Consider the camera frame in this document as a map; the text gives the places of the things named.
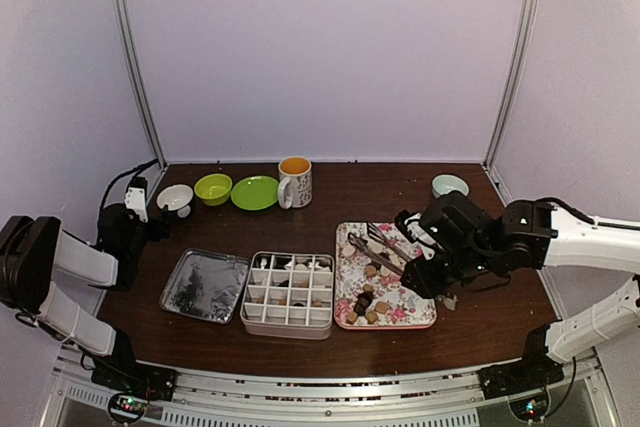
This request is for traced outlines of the pink bunny tin lid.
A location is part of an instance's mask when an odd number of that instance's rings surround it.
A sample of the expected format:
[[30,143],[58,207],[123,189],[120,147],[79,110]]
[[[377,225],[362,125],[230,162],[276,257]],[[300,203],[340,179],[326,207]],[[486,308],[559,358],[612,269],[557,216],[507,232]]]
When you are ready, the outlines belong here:
[[187,249],[165,284],[159,306],[167,312],[226,325],[243,293],[249,267],[246,258]]

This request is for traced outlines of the metal tongs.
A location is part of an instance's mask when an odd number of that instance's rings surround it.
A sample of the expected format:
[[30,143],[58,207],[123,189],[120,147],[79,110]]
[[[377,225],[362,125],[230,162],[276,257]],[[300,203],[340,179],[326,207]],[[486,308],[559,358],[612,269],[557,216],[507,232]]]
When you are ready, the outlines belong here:
[[345,323],[358,296],[369,292],[368,308],[381,315],[379,325],[431,324],[437,317],[436,302],[423,299],[401,285],[400,277],[408,258],[422,253],[408,242],[395,226],[377,223],[386,243],[368,235],[363,222],[345,222],[336,229],[335,292],[336,320]]

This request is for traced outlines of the pink tin box with dividers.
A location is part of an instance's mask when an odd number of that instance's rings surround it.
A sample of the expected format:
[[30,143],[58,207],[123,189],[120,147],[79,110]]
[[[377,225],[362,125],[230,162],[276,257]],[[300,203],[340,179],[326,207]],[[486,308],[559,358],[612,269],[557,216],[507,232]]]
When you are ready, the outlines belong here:
[[[260,267],[261,259],[273,257],[270,269]],[[296,263],[305,263],[308,271],[296,271]],[[250,262],[240,306],[240,318],[247,333],[256,336],[310,341],[330,336],[334,307],[334,259],[328,254],[280,253],[259,251]],[[277,284],[290,280],[289,288]],[[255,303],[264,296],[264,304]],[[286,298],[286,306],[279,305]],[[315,300],[324,306],[313,307]],[[291,307],[294,302],[306,308]]]

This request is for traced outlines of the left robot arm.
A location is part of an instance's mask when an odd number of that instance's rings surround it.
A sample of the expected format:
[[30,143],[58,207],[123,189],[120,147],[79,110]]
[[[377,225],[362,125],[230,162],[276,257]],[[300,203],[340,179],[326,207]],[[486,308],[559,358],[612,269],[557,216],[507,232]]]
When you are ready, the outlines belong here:
[[99,214],[96,244],[63,229],[57,217],[11,216],[1,227],[1,303],[18,319],[108,357],[106,376],[121,390],[133,391],[143,383],[144,371],[117,352],[126,347],[126,335],[89,313],[56,280],[66,275],[94,289],[129,291],[146,245],[169,236],[167,211],[144,220],[123,204]]

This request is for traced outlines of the tan Sweet chocolate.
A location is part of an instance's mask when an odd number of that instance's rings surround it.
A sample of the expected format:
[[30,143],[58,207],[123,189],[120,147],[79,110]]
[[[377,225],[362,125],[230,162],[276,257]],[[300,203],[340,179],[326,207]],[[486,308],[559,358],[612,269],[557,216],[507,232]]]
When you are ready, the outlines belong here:
[[389,310],[389,305],[386,302],[378,301],[373,310],[378,314],[385,314]]

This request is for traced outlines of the white oval chocolate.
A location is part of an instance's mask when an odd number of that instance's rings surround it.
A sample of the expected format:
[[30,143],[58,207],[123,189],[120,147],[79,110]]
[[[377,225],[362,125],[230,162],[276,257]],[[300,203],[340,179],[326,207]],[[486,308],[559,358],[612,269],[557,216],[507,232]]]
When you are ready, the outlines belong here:
[[355,253],[355,248],[351,245],[344,246],[342,249],[342,254],[345,257],[350,257]]

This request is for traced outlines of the white black bowl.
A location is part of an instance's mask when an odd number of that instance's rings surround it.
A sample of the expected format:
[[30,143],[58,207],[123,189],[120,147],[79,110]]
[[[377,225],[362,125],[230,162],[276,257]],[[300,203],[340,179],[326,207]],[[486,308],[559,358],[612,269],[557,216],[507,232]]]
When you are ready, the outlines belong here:
[[194,202],[194,191],[185,184],[166,187],[156,198],[158,209],[172,219],[188,218],[193,212]]

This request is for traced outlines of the pale blue ceramic bowl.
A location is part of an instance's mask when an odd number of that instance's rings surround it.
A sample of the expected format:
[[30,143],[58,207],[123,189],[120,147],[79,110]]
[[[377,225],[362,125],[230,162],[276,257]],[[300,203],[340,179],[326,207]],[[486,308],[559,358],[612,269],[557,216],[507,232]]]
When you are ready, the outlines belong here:
[[468,184],[460,177],[452,174],[440,174],[432,179],[431,191],[434,198],[440,198],[451,192],[459,192],[467,196],[470,192]]

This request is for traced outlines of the green plate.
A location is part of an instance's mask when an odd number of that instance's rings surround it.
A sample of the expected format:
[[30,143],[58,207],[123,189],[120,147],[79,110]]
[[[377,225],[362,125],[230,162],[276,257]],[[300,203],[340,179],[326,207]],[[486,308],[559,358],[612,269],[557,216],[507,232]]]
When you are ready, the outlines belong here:
[[278,202],[279,181],[270,176],[250,176],[232,189],[232,203],[246,211],[260,211]]

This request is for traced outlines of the floral pink tray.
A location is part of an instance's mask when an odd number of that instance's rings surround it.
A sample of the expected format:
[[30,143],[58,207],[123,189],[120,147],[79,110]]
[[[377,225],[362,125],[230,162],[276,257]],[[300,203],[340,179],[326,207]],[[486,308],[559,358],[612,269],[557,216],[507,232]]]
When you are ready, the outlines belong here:
[[[392,249],[374,241],[368,235],[365,222],[343,222],[336,228],[334,267],[334,321],[346,330],[426,329],[437,320],[433,300],[423,299],[401,284],[401,276],[383,264],[375,262],[349,242],[353,235],[367,246],[402,269],[406,261]],[[351,245],[355,253],[342,254]],[[378,301],[386,302],[389,310],[376,313]]]

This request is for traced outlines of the white mug with orange inside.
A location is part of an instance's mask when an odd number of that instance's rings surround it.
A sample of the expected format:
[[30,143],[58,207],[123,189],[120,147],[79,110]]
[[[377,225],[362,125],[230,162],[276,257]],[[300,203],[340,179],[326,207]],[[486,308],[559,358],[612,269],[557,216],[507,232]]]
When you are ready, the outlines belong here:
[[283,209],[299,209],[312,201],[312,163],[304,157],[289,157],[278,164],[278,203]]

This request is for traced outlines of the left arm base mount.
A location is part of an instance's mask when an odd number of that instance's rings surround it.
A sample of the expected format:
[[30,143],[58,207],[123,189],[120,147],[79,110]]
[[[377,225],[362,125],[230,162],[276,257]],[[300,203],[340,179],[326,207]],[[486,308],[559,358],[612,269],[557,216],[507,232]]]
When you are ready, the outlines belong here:
[[110,354],[89,358],[94,364],[91,381],[113,390],[106,410],[117,424],[130,426],[145,416],[152,402],[173,399],[177,372],[139,362],[130,338],[121,331],[116,331]]

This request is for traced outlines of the front aluminium rail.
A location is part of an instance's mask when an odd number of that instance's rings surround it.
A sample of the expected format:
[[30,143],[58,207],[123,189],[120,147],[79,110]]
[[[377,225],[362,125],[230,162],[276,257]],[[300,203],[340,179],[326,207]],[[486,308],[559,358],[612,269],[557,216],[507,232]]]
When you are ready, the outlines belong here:
[[[551,397],[551,417],[530,426],[622,426],[597,359],[579,361],[567,379],[519,397],[488,399],[475,369],[364,378],[276,378],[177,369],[173,400],[152,401],[133,426],[529,426],[511,411],[536,394]],[[117,426],[112,393],[87,370],[58,359],[36,426]]]

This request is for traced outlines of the left aluminium frame post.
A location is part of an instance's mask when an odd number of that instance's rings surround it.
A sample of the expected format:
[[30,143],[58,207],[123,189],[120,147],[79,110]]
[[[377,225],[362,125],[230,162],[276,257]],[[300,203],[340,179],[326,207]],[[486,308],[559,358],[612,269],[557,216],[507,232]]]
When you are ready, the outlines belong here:
[[160,143],[159,134],[150,109],[142,70],[136,50],[127,0],[113,0],[119,28],[120,40],[124,52],[125,66],[134,96],[142,127],[159,168],[167,167],[166,158]]

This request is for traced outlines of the aluminium frame post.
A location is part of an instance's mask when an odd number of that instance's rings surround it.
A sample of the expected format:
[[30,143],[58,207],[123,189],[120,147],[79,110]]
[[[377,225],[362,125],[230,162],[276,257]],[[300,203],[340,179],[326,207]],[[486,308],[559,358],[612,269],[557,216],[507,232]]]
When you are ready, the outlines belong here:
[[159,134],[150,109],[142,70],[136,50],[127,0],[113,0],[119,28],[120,40],[124,52],[125,66],[134,96],[142,127],[159,168],[167,167],[166,158],[160,143]]
[[516,37],[501,96],[498,115],[483,165],[491,171],[496,164],[500,146],[506,133],[508,119],[517,95],[517,89],[525,64],[526,52],[533,32],[539,0],[522,0]]

